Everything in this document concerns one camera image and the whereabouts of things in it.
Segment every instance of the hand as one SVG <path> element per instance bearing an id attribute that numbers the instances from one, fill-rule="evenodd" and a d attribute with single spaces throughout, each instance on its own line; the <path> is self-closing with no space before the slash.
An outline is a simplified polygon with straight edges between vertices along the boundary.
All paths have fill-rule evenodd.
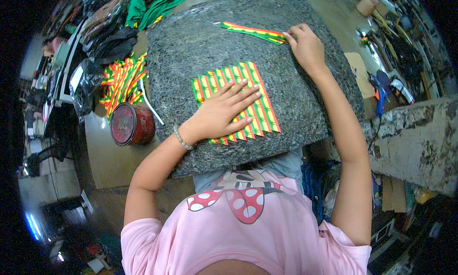
<path id="1" fill-rule="evenodd" d="M 237 114 L 260 97 L 260 92 L 257 92 L 259 86 L 239 92 L 247 84 L 247 80 L 244 79 L 229 90 L 233 84 L 233 81 L 229 82 L 205 100 L 196 114 L 180 126 L 178 130 L 183 141 L 193 145 L 202 139 L 224 137 L 244 129 L 253 121 L 253 118 L 248 117 L 232 123 Z"/>
<path id="2" fill-rule="evenodd" d="M 327 68 L 324 62 L 324 47 L 321 40 L 306 24 L 292 26 L 283 36 L 288 40 L 294 56 L 306 72 L 313 76 Z"/>

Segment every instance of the finger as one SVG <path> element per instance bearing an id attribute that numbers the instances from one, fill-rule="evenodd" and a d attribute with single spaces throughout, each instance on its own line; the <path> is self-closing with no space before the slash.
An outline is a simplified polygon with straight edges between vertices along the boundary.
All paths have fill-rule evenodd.
<path id="1" fill-rule="evenodd" d="M 239 103 L 235 104 L 234 106 L 232 106 L 232 108 L 234 109 L 235 115 L 237 115 L 242 110 L 244 110 L 245 108 L 253 104 L 253 102 L 255 102 L 259 98 L 260 98 L 260 92 L 256 92 L 250 95 L 249 97 L 245 98 L 244 100 L 240 101 Z"/>
<path id="2" fill-rule="evenodd" d="M 244 87 L 248 83 L 248 80 L 244 78 L 241 82 L 239 82 L 236 86 L 231 88 L 226 94 L 230 95 L 230 97 L 236 95 L 242 87 Z"/>
<path id="3" fill-rule="evenodd" d="M 301 28 L 302 31 L 308 33 L 308 32 L 312 32 L 312 29 L 310 29 L 310 27 L 307 25 L 307 24 L 299 24 L 297 25 L 299 28 Z"/>
<path id="4" fill-rule="evenodd" d="M 302 37 L 305 33 L 298 26 L 292 26 L 289 28 L 289 34 L 296 35 L 296 37 Z"/>
<path id="5" fill-rule="evenodd" d="M 259 85 L 255 84 L 252 87 L 245 89 L 242 92 L 239 92 L 238 94 L 228 99 L 229 105 L 234 105 L 236 103 L 239 103 L 240 101 L 254 94 L 258 90 L 259 90 Z"/>
<path id="6" fill-rule="evenodd" d="M 226 127 L 226 133 L 227 133 L 227 135 L 229 135 L 229 134 L 232 134 L 232 133 L 234 133 L 236 131 L 240 131 L 240 130 L 244 129 L 246 126 L 248 126 L 251 122 L 253 122 L 253 118 L 252 117 L 247 117 L 247 118 L 243 118 L 240 121 L 232 122 L 231 124 L 229 124 Z"/>
<path id="7" fill-rule="evenodd" d="M 228 89 L 231 88 L 231 86 L 234 85 L 234 81 L 229 81 L 228 83 L 225 84 L 222 88 L 220 88 L 216 93 L 213 94 L 213 97 L 221 97 L 221 99 L 227 99 L 230 96 L 226 95 L 226 92 Z"/>
<path id="8" fill-rule="evenodd" d="M 293 36 L 291 36 L 291 35 L 288 34 L 287 32 L 283 32 L 283 36 L 286 38 L 286 40 L 288 41 L 288 43 L 289 43 L 289 45 L 291 46 L 292 49 L 296 48 L 297 42 L 296 42 L 296 40 L 293 38 Z"/>

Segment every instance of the black plastic bag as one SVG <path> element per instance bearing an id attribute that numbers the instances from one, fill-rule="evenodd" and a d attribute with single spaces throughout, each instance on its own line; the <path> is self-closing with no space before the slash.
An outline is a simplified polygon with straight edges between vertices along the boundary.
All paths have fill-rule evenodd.
<path id="1" fill-rule="evenodd" d="M 103 79 L 103 69 L 89 59 L 84 59 L 73 72 L 70 95 L 80 123 L 84 122 L 85 115 L 94 110 L 94 90 Z"/>

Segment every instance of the granite slab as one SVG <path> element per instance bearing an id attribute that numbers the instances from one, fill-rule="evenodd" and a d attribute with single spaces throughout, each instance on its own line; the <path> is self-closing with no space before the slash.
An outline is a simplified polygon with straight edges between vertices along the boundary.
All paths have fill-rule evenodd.
<path id="1" fill-rule="evenodd" d="M 360 121 L 363 98 L 339 43 L 306 0 L 214 0 L 200 3 L 160 21 L 147 32 L 151 103 L 165 125 L 156 121 L 161 141 L 197 110 L 191 78 L 197 74 L 254 62 L 264 81 L 282 133 L 230 142 L 201 141 L 175 167 L 181 177 L 243 164 L 328 137 L 330 127 L 323 100 L 312 80 L 297 64 L 288 44 L 280 46 L 247 34 L 226 32 L 219 22 L 284 32 L 307 23 L 321 39 L 326 64 Z"/>

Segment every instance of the right hand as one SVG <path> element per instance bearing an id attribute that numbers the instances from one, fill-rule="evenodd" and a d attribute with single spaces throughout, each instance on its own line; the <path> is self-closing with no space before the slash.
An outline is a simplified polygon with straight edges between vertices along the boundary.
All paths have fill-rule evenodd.
<path id="1" fill-rule="evenodd" d="M 288 41 L 299 64 L 312 76 L 327 68 L 324 62 L 324 47 L 321 40 L 306 24 L 292 26 L 283 36 Z"/>

